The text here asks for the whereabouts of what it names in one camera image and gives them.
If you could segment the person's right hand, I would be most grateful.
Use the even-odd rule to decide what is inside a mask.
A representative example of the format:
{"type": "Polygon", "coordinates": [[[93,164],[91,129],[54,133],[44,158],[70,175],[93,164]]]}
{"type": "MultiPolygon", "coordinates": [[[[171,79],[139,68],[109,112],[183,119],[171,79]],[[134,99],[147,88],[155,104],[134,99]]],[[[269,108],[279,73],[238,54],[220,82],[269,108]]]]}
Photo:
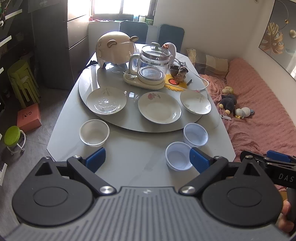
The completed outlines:
{"type": "Polygon", "coordinates": [[[285,233],[290,233],[294,228],[294,223],[287,219],[290,212],[291,204],[288,200],[284,200],[281,214],[277,221],[277,227],[285,233]]]}

